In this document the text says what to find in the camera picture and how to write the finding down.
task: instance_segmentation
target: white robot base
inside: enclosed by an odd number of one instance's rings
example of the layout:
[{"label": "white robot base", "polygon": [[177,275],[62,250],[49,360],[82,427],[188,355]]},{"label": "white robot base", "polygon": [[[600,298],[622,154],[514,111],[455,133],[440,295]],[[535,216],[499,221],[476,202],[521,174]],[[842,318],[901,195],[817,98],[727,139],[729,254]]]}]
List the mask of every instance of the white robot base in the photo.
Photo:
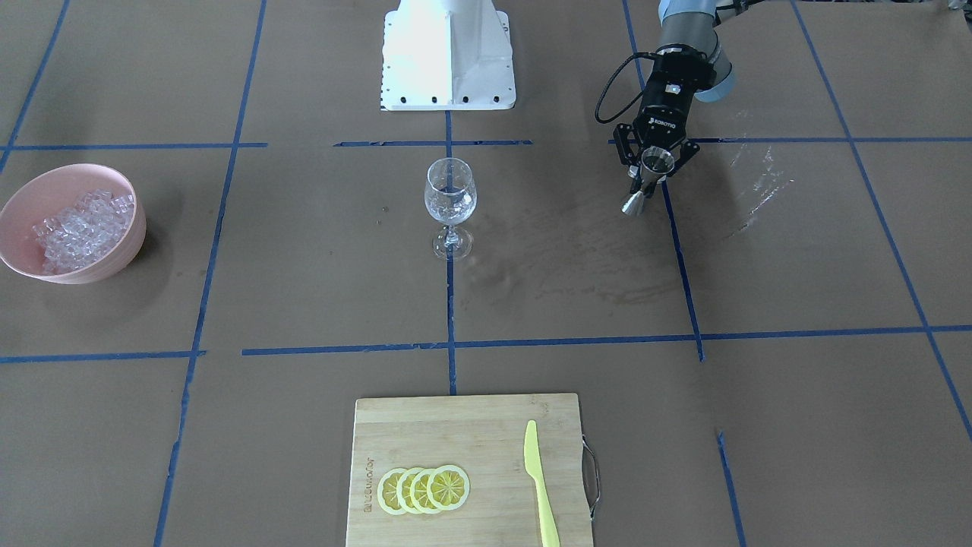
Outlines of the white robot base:
[{"label": "white robot base", "polygon": [[383,110],[504,110],[516,103],[509,17],[492,0],[401,0],[384,28]]}]

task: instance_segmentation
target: metal handle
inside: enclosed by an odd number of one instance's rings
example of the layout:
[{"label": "metal handle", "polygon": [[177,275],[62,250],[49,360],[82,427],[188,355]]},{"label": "metal handle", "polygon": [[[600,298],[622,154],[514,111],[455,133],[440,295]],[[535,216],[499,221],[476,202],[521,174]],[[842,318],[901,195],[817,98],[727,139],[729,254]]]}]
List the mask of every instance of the metal handle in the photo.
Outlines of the metal handle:
[{"label": "metal handle", "polygon": [[[590,496],[588,496],[587,500],[588,505],[591,507],[591,522],[593,523],[594,512],[597,511],[598,504],[601,503],[601,468],[598,467],[598,459],[596,456],[594,456],[594,451],[591,450],[590,445],[587,444],[587,436],[583,433],[580,434],[580,443],[584,446],[584,452],[591,455],[591,461],[594,463],[594,485],[597,488],[597,493],[594,497],[594,501],[590,500]],[[583,473],[583,466],[581,466],[581,469],[581,475],[583,476],[584,480],[584,493],[587,494],[587,475]]]}]

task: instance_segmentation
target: blue tape line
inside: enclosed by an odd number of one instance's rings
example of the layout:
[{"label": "blue tape line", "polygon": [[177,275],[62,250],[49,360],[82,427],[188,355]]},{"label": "blue tape line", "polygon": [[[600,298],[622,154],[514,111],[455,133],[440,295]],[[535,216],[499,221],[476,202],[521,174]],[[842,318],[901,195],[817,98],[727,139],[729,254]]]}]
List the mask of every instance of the blue tape line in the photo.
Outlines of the blue tape line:
[{"label": "blue tape line", "polygon": [[252,347],[243,349],[244,357],[256,355],[298,355],[306,353],[371,353],[375,351],[410,351],[413,349],[445,349],[446,342],[418,344],[375,344],[370,346],[305,346],[305,347]]},{"label": "blue tape line", "polygon": [[734,144],[749,142],[847,142],[846,137],[698,137],[693,138],[699,143]]},{"label": "blue tape line", "polygon": [[672,226],[672,242],[675,244],[675,255],[678,258],[678,272],[681,274],[681,288],[685,293],[685,304],[688,306],[688,318],[692,321],[692,333],[695,336],[695,347],[699,352],[699,361],[706,360],[706,351],[702,347],[702,334],[699,332],[699,318],[695,314],[695,303],[692,300],[692,286],[688,282],[688,270],[685,268],[685,256],[681,251],[678,239],[678,226],[675,222],[675,211],[672,208],[672,197],[669,195],[668,183],[661,184],[662,195],[665,196],[665,210],[668,211],[669,223]]},{"label": "blue tape line", "polygon": [[794,331],[756,331],[739,333],[703,334],[703,340],[762,340],[767,338],[816,338],[840,336],[875,336],[888,334],[919,334],[924,327],[887,327],[868,329],[823,329]]},{"label": "blue tape line", "polygon": [[456,309],[455,300],[455,276],[453,275],[452,251],[449,251],[449,259],[446,261],[446,302],[448,313],[449,329],[449,394],[455,395],[458,392],[456,387]]},{"label": "blue tape line", "polygon": [[445,111],[445,157],[452,158],[452,112]]},{"label": "blue tape line", "polygon": [[803,21],[803,17],[800,15],[800,9],[797,7],[796,0],[790,0],[790,6],[793,8],[793,13],[796,15],[797,21],[800,23],[800,28],[803,30],[803,35],[807,40],[807,45],[810,47],[810,53],[814,57],[816,69],[820,72],[820,78],[823,79],[823,84],[827,88],[827,94],[830,95],[830,100],[834,104],[834,110],[837,112],[837,118],[841,122],[841,127],[844,129],[844,134],[847,135],[848,142],[850,143],[850,150],[853,152],[854,161],[857,162],[857,168],[860,169],[860,175],[864,179],[864,186],[867,187],[867,193],[871,198],[871,203],[874,204],[874,210],[878,213],[878,220],[881,222],[881,227],[885,231],[887,244],[890,245],[891,252],[894,255],[894,260],[898,264],[898,269],[901,271],[902,277],[904,277],[905,285],[908,287],[908,293],[911,295],[912,302],[915,305],[915,311],[918,312],[921,326],[924,328],[928,343],[931,344],[932,352],[935,354],[935,360],[938,361],[938,366],[942,371],[942,376],[945,378],[945,383],[949,388],[949,393],[952,395],[952,400],[955,402],[955,408],[958,410],[958,415],[961,417],[962,424],[965,426],[965,432],[969,437],[969,441],[972,441],[972,422],[969,421],[968,413],[965,412],[965,406],[962,404],[962,400],[958,396],[958,390],[955,389],[955,383],[952,381],[952,375],[949,373],[949,368],[945,364],[945,359],[942,357],[941,351],[939,351],[938,343],[935,342],[935,335],[928,324],[928,319],[924,314],[924,309],[921,307],[918,292],[916,292],[915,285],[912,283],[911,277],[908,275],[908,269],[905,268],[904,260],[901,257],[901,253],[898,251],[898,245],[894,242],[894,236],[891,234],[891,229],[887,224],[885,214],[881,210],[881,204],[878,202],[878,196],[874,191],[874,186],[871,184],[871,179],[867,174],[867,169],[864,168],[864,161],[861,160],[860,154],[857,151],[857,145],[854,143],[854,138],[851,136],[851,129],[848,126],[847,120],[844,118],[844,113],[841,111],[840,103],[837,101],[837,95],[834,93],[833,87],[830,85],[830,80],[827,78],[827,74],[823,70],[823,63],[820,61],[820,57],[816,53],[814,41],[811,39],[810,31],[807,29],[807,25]]},{"label": "blue tape line", "polygon": [[[624,22],[628,25],[628,40],[631,42],[631,53],[636,54],[638,52],[638,41],[635,40],[635,27],[631,24],[631,12],[628,10],[628,0],[621,0],[621,5],[624,6]],[[642,73],[642,60],[635,59],[635,70],[638,71],[638,83],[641,84],[639,89],[644,89],[644,74]]]},{"label": "blue tape line", "polygon": [[179,451],[182,449],[182,437],[186,429],[186,413],[189,409],[189,386],[192,384],[192,378],[195,376],[195,360],[195,355],[190,357],[189,365],[186,368],[186,382],[183,384],[183,395],[179,406],[179,431],[176,434],[176,442],[172,444],[172,452],[169,454],[169,467],[165,474],[165,489],[162,491],[162,503],[158,508],[156,537],[155,541],[153,541],[154,547],[161,547],[162,536],[165,533],[165,521],[169,514],[169,500],[172,499],[172,484],[176,478]]},{"label": "blue tape line", "polygon": [[334,148],[358,148],[363,146],[443,146],[442,140],[345,140]]},{"label": "blue tape line", "polygon": [[7,141],[7,149],[4,150],[3,156],[0,157],[0,172],[3,172],[4,167],[7,166],[7,159],[10,157],[14,143],[17,142],[17,135],[20,133],[20,128],[23,127],[23,121],[27,117],[27,109],[30,108],[30,102],[34,100],[34,93],[37,92],[37,86],[41,83],[41,76],[44,75],[44,69],[48,66],[48,61],[51,59],[51,52],[54,50],[54,44],[57,42],[57,36],[60,34],[61,26],[64,25],[64,18],[67,16],[67,8],[71,4],[71,0],[64,0],[61,5],[60,14],[57,16],[57,24],[54,25],[54,31],[51,33],[51,39],[48,41],[48,48],[44,51],[44,56],[41,58],[41,65],[37,67],[37,73],[34,74],[34,81],[30,84],[30,90],[27,92],[27,97],[23,100],[23,105],[20,107],[20,114],[17,116],[17,122],[14,124],[14,130],[10,133],[10,139]]},{"label": "blue tape line", "polygon": [[360,148],[368,146],[531,146],[534,141],[521,140],[344,140],[333,145],[334,148]]},{"label": "blue tape line", "polygon": [[[931,327],[935,332],[972,332],[972,325],[939,325]],[[820,329],[789,331],[753,331],[730,333],[701,333],[703,340],[765,340],[787,338],[827,338],[845,336],[887,336],[896,334],[921,334],[924,327],[874,327],[860,329]],[[454,342],[456,348],[519,347],[519,346],[591,346],[598,344],[652,344],[665,342],[693,342],[693,334],[618,336],[589,338],[549,338],[522,340],[478,340]],[[376,344],[367,346],[302,346],[302,347],[255,347],[242,350],[244,356],[291,355],[301,353],[354,353],[370,351],[408,351],[422,349],[447,349],[448,342],[422,342],[417,344]]]},{"label": "blue tape line", "polygon": [[854,137],[855,142],[972,142],[972,137]]},{"label": "blue tape line", "polygon": [[265,142],[172,142],[172,143],[142,143],[142,144],[36,144],[15,146],[16,152],[36,152],[50,150],[183,150],[199,148],[266,148]]},{"label": "blue tape line", "polygon": [[743,530],[743,516],[739,511],[739,500],[736,498],[736,485],[732,481],[732,470],[729,468],[729,456],[726,455],[725,438],[721,429],[715,439],[719,445],[719,458],[722,460],[722,474],[726,478],[726,491],[729,492],[729,504],[732,506],[733,522],[736,523],[736,536],[739,538],[739,547],[746,547],[746,532]]},{"label": "blue tape line", "polygon": [[193,356],[190,357],[189,366],[186,371],[186,383],[183,386],[182,408],[179,413],[179,434],[176,442],[172,445],[172,454],[169,457],[169,471],[165,479],[165,490],[162,493],[162,503],[158,510],[158,523],[156,524],[156,538],[154,547],[161,547],[162,538],[165,533],[165,522],[168,518],[169,499],[172,495],[172,483],[175,480],[176,467],[179,463],[179,450],[182,446],[183,431],[186,426],[186,414],[189,409],[190,385],[195,375],[196,352],[199,350],[199,343],[202,339],[202,327],[206,320],[206,308],[209,304],[209,292],[213,284],[213,271],[216,269],[216,257],[220,248],[220,236],[223,232],[223,219],[226,216],[226,199],[229,196],[229,187],[233,178],[233,171],[236,167],[236,155],[239,151],[240,135],[243,132],[243,121],[246,117],[247,102],[250,97],[250,86],[253,83],[253,73],[257,66],[257,52],[260,50],[260,35],[263,31],[263,18],[266,15],[266,0],[260,1],[260,15],[257,18],[257,30],[254,33],[253,48],[250,50],[250,64],[247,68],[246,83],[243,86],[243,96],[240,99],[239,114],[236,117],[236,131],[233,134],[233,146],[229,152],[229,164],[226,167],[226,180],[223,183],[223,194],[220,197],[220,212],[216,218],[216,231],[213,233],[213,245],[209,252],[209,265],[206,268],[206,280],[202,286],[202,298],[199,301],[199,317],[195,324],[195,334],[192,338]]},{"label": "blue tape line", "polygon": [[537,338],[525,340],[480,340],[457,342],[456,347],[522,347],[522,346],[593,346],[598,344],[651,344],[658,342],[691,342],[695,335],[667,334],[656,336],[612,336],[595,338]]},{"label": "blue tape line", "polygon": [[[799,142],[851,142],[847,137],[693,137],[691,140],[701,144],[735,144],[735,143],[799,143]],[[854,137],[854,142],[972,142],[972,137]],[[614,144],[614,139],[608,139],[607,144]]]},{"label": "blue tape line", "polygon": [[931,332],[972,332],[972,325],[942,325],[931,327]]},{"label": "blue tape line", "polygon": [[[445,112],[445,157],[452,158],[452,112]],[[456,387],[456,309],[455,300],[455,268],[452,262],[452,250],[446,249],[445,261],[445,302],[446,302],[446,329],[448,330],[448,355],[449,355],[449,394],[455,395],[458,392]]]},{"label": "blue tape line", "polygon": [[133,359],[178,359],[193,355],[192,351],[133,351],[128,353],[71,353],[62,355],[14,355],[0,357],[7,363],[64,363],[77,361],[119,361]]}]

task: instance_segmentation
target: knife handle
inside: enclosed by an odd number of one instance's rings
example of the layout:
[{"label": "knife handle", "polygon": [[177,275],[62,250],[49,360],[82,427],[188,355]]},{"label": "knife handle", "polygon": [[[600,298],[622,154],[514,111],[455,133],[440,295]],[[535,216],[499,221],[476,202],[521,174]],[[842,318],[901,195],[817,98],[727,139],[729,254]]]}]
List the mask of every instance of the knife handle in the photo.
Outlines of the knife handle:
[{"label": "knife handle", "polygon": [[550,498],[546,494],[546,485],[540,480],[537,483],[537,512],[540,519],[540,541],[543,547],[560,547],[560,536],[557,525],[553,522],[553,509],[550,508]]}]

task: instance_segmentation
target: lemon slice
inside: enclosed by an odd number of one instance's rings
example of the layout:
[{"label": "lemon slice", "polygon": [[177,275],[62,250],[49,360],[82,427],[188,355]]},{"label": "lemon slice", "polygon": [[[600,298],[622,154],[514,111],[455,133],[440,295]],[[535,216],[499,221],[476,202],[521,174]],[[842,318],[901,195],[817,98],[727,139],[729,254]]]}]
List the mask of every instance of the lemon slice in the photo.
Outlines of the lemon slice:
[{"label": "lemon slice", "polygon": [[401,515],[406,511],[401,508],[395,488],[399,485],[399,478],[405,472],[403,467],[396,467],[385,473],[378,481],[378,505],[389,515]]},{"label": "lemon slice", "polygon": [[426,490],[436,509],[459,509],[469,497],[469,475],[458,465],[443,465],[433,472]]},{"label": "lemon slice", "polygon": [[412,479],[411,494],[412,494],[412,504],[420,512],[427,515],[434,515],[435,513],[441,513],[442,510],[432,505],[432,501],[429,499],[429,481],[435,474],[435,469],[426,469],[415,475]]},{"label": "lemon slice", "polygon": [[403,471],[399,477],[399,483],[395,485],[395,496],[398,499],[399,506],[413,515],[422,513],[412,503],[412,480],[415,479],[415,475],[422,471],[425,471],[425,467],[412,467]]}]

